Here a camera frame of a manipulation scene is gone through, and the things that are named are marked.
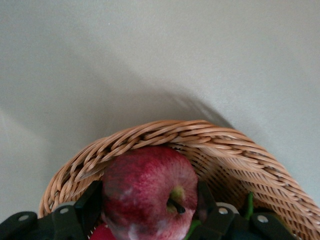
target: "braided basket rim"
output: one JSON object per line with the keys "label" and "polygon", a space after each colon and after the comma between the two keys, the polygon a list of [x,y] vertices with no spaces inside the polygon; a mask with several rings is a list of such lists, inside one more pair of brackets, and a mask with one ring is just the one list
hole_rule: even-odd
{"label": "braided basket rim", "polygon": [[[39,204],[39,217],[48,215],[61,203],[76,201],[92,181],[101,178],[113,157],[155,145],[167,145],[184,154],[198,177],[212,188],[215,179],[219,179],[216,185],[231,182],[226,178],[233,179],[235,185],[228,194],[239,197],[233,204],[243,203],[240,199],[244,190],[252,191],[258,205],[271,207],[298,237],[320,239],[320,209],[285,167],[242,132],[205,120],[158,120],[90,143],[52,177]],[[222,195],[223,200],[231,199],[227,193]]]}

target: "apple skin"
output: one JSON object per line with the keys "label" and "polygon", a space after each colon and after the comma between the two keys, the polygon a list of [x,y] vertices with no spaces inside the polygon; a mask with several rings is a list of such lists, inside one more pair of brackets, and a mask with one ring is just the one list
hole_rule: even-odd
{"label": "apple skin", "polygon": [[[102,177],[102,218],[117,240],[182,240],[197,208],[198,177],[189,160],[166,146],[125,152]],[[171,196],[185,208],[167,205]]]}
{"label": "apple skin", "polygon": [[100,224],[90,237],[90,240],[116,240],[106,224]]}

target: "red apple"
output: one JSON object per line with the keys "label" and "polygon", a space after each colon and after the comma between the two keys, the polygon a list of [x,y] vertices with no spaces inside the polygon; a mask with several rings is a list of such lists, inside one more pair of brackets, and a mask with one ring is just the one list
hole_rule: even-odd
{"label": "red apple", "polygon": [[106,224],[99,225],[90,237],[90,240],[116,240]]}
{"label": "red apple", "polygon": [[197,175],[166,146],[115,158],[102,177],[102,216],[117,240],[182,240],[197,208]]}

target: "red fruit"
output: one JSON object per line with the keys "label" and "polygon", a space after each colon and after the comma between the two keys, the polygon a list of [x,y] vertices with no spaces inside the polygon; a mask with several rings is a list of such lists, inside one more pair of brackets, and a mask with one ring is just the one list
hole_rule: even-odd
{"label": "red fruit", "polygon": [[198,178],[176,150],[128,151],[106,168],[102,180],[102,215],[117,240],[182,240],[187,234]]}
{"label": "red fruit", "polygon": [[90,240],[116,240],[106,224],[99,225],[90,237]]}

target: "basket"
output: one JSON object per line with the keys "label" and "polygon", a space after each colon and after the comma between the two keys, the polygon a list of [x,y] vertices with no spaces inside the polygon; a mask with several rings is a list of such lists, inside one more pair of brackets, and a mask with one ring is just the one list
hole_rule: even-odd
{"label": "basket", "polygon": [[39,217],[78,200],[113,157],[149,145],[166,145],[185,155],[217,202],[240,208],[251,191],[256,207],[274,210],[298,237],[320,239],[320,209],[286,169],[243,133],[204,120],[154,121],[94,141],[53,176]]}

